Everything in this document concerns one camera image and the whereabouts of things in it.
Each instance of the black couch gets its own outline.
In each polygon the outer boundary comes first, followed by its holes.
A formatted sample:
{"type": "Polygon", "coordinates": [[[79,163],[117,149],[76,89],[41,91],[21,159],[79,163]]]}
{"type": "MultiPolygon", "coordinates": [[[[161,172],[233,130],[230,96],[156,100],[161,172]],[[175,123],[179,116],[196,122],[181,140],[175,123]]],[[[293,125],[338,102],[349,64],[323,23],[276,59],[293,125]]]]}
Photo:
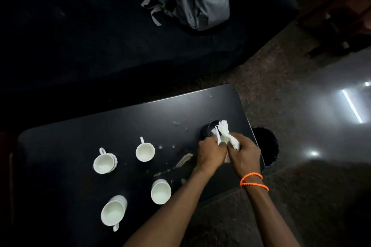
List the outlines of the black couch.
{"type": "Polygon", "coordinates": [[[55,120],[42,120],[49,112],[68,109],[80,112],[57,120],[92,113],[99,109],[88,106],[111,90],[129,100],[235,67],[297,15],[294,0],[230,0],[229,21],[196,33],[162,13],[155,26],[142,1],[2,0],[4,125],[26,117],[45,123],[55,120]]]}

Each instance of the white teacup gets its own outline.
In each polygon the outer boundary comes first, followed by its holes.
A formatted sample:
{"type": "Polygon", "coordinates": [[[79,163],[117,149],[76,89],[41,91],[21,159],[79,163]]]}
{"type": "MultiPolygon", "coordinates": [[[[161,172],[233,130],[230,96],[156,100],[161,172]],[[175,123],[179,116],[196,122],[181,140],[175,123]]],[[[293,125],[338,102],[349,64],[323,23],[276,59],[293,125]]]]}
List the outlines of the white teacup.
{"type": "Polygon", "coordinates": [[[150,161],[155,156],[155,147],[149,142],[144,142],[143,137],[140,137],[141,144],[137,147],[135,155],[142,162],[150,161]]]}
{"type": "Polygon", "coordinates": [[[152,184],[151,198],[154,203],[165,204],[171,197],[171,187],[165,179],[158,179],[152,184]]]}
{"type": "Polygon", "coordinates": [[[99,149],[100,155],[94,160],[93,168],[98,174],[112,172],[117,166],[117,157],[107,153],[104,148],[99,149]]]}
{"type": "Polygon", "coordinates": [[[113,226],[114,231],[118,230],[118,224],[123,219],[128,202],[122,195],[114,196],[103,207],[100,213],[100,219],[106,226],[113,226]]]}

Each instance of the beaded bracelet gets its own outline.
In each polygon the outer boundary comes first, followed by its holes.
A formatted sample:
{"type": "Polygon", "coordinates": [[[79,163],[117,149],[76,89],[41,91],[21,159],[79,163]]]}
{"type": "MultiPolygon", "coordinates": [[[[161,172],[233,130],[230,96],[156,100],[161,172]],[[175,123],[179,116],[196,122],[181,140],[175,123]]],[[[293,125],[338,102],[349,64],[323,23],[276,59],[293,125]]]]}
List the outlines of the beaded bracelet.
{"type": "Polygon", "coordinates": [[[266,185],[257,184],[257,183],[244,183],[244,182],[243,182],[247,177],[249,177],[249,176],[251,176],[251,175],[257,175],[257,176],[260,177],[260,179],[263,179],[263,176],[260,175],[260,174],[258,174],[258,173],[255,173],[255,172],[253,172],[253,173],[249,173],[249,174],[247,174],[246,176],[244,176],[244,177],[241,179],[241,181],[240,181],[240,186],[241,186],[241,187],[242,187],[243,185],[256,185],[256,186],[258,186],[258,187],[263,187],[263,188],[265,188],[267,191],[269,191],[269,188],[268,188],[266,185]]]}

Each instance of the tabletop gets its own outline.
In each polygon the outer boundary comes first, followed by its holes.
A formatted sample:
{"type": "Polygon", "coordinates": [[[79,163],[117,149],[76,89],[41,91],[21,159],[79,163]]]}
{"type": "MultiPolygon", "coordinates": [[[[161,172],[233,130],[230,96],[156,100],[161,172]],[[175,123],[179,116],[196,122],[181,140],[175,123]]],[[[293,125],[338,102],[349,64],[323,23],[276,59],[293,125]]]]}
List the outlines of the tabletop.
{"type": "MultiPolygon", "coordinates": [[[[26,130],[18,138],[14,161],[18,231],[39,246],[122,246],[160,208],[151,200],[152,183],[166,179],[174,194],[193,168],[190,162],[175,165],[185,154],[196,153],[201,127],[217,119],[255,141],[230,85],[26,130]],[[135,156],[141,136],[156,150],[149,162],[135,156]],[[100,147],[118,159],[117,168],[104,175],[92,168],[100,147]],[[103,225],[100,212],[115,195],[123,195],[128,207],[114,233],[103,225]]],[[[239,181],[232,165],[224,164],[201,200],[238,187],[239,181]]]]}

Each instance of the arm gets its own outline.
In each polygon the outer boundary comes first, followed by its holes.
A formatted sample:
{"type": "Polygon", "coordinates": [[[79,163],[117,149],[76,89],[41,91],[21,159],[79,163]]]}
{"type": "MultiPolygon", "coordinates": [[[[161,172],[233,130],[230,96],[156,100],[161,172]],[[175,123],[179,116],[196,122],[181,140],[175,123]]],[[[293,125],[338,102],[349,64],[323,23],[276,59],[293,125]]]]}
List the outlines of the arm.
{"type": "MultiPolygon", "coordinates": [[[[240,151],[235,150],[228,143],[228,152],[234,168],[243,178],[248,173],[260,174],[260,149],[252,140],[241,134],[231,133],[241,145],[240,151]]],[[[258,176],[249,176],[244,180],[246,183],[263,184],[258,176]]],[[[277,211],[266,189],[254,185],[245,185],[250,202],[252,204],[264,246],[266,247],[300,247],[290,228],[277,211]]]]}
{"type": "Polygon", "coordinates": [[[179,246],[202,190],[227,154],[225,143],[217,145],[216,137],[199,143],[197,166],[190,179],[165,203],[123,247],[179,246]]]}

